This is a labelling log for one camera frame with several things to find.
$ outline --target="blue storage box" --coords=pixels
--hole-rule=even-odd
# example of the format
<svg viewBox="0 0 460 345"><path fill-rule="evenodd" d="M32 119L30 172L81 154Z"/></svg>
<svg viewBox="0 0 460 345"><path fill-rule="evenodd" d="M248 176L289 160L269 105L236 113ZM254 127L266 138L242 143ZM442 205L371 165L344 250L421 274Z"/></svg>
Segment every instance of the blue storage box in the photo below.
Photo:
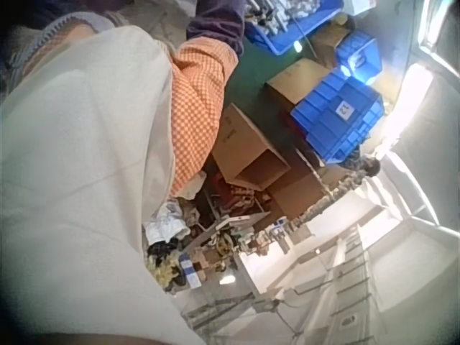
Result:
<svg viewBox="0 0 460 345"><path fill-rule="evenodd" d="M335 69L291 112L306 140L328 164L343 162L383 116L381 95Z"/></svg>
<svg viewBox="0 0 460 345"><path fill-rule="evenodd" d="M291 20L287 32L280 31L276 35L267 35L258 25L246 22L244 34L254 45L269 50L275 55L282 55L293 47L295 41L302 40L305 35L338 14L343 6L342 0L321 0L321 7L316 13L297 19L297 23Z"/></svg>
<svg viewBox="0 0 460 345"><path fill-rule="evenodd" d="M352 32L336 50L342 73L370 85L382 72L377 40L362 31Z"/></svg>

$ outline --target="orange checkered shirt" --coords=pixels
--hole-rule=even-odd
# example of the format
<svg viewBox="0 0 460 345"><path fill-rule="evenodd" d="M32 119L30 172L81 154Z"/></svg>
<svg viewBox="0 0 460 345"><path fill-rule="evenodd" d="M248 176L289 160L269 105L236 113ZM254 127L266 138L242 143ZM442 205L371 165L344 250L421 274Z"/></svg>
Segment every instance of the orange checkered shirt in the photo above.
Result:
<svg viewBox="0 0 460 345"><path fill-rule="evenodd" d="M218 40L199 37L184 43L172 62L172 145L175 178L181 191L211 153L219 130L225 85L238 64L236 53Z"/></svg>

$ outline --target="brown cardboard box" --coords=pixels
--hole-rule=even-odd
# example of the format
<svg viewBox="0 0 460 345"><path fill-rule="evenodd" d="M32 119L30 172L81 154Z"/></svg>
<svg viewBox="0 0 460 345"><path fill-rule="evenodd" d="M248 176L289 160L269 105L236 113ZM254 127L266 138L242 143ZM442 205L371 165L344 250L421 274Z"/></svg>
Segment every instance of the brown cardboard box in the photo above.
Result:
<svg viewBox="0 0 460 345"><path fill-rule="evenodd" d="M284 216L284 213L281 210L281 207L278 206L276 201L270 201L270 213L259 220L256 224L254 224L254 232L259 232L266 229L268 226L272 225L278 219Z"/></svg>
<svg viewBox="0 0 460 345"><path fill-rule="evenodd" d="M311 37L310 41L320 64L330 69L337 67L336 48L348 33L350 33L348 29L330 24L320 28Z"/></svg>
<svg viewBox="0 0 460 345"><path fill-rule="evenodd" d="M291 169L267 191L279 206L283 216L292 220L317 203L325 193L314 174L295 152L287 156L287 162ZM321 173L320 176L323 175L323 182L329 186L337 184L343 177L343 173L336 172L335 167L325 167L318 171Z"/></svg>
<svg viewBox="0 0 460 345"><path fill-rule="evenodd" d="M212 154L227 183L255 190L264 190L290 168L234 104L222 114Z"/></svg>
<svg viewBox="0 0 460 345"><path fill-rule="evenodd" d="M301 59L267 81L267 85L283 107L291 112L329 72L315 61Z"/></svg>

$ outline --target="metal part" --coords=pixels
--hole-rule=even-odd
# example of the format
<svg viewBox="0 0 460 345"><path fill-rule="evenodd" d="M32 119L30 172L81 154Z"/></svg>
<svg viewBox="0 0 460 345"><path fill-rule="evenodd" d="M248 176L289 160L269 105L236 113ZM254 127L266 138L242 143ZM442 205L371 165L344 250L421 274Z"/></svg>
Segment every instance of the metal part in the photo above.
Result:
<svg viewBox="0 0 460 345"><path fill-rule="evenodd" d="M297 295L297 296L301 296L301 295L305 295L306 293L310 293L311 291L314 291L316 289L319 289L321 286L324 286L326 284L329 284L330 282L333 282L333 280L327 280L325 282L322 282L321 284L317 285L317 286L313 286L305 291L302 291L301 293L299 293L296 289L293 289L294 293Z"/></svg>
<svg viewBox="0 0 460 345"><path fill-rule="evenodd" d="M351 290L352 288L355 288L356 286L360 286L362 283L369 281L369 279L370 279L370 277L366 277L363 280L361 280L361 281L359 281L357 283L354 283L353 285L345 287L343 290L338 291L337 295L340 295L341 293L345 293L346 291Z"/></svg>
<svg viewBox="0 0 460 345"><path fill-rule="evenodd" d="M363 303L364 301L366 301L371 296L372 296L372 294L368 293L363 298L358 299L356 302L353 302L352 304L350 304L350 305L348 305L346 307L343 307L342 309L339 309L336 312L332 313L331 316L335 316L337 314L343 313L344 311L347 311L348 309L353 308L354 306L356 306L356 305L358 305L360 303Z"/></svg>

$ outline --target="open cardboard box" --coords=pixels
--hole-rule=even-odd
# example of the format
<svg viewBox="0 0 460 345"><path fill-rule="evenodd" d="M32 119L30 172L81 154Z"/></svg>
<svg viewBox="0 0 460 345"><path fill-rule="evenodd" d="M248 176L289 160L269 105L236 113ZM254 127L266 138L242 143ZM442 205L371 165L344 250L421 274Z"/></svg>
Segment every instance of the open cardboard box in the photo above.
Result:
<svg viewBox="0 0 460 345"><path fill-rule="evenodd" d="M212 154L227 183L254 190L266 189L290 169L234 104L222 114Z"/></svg>

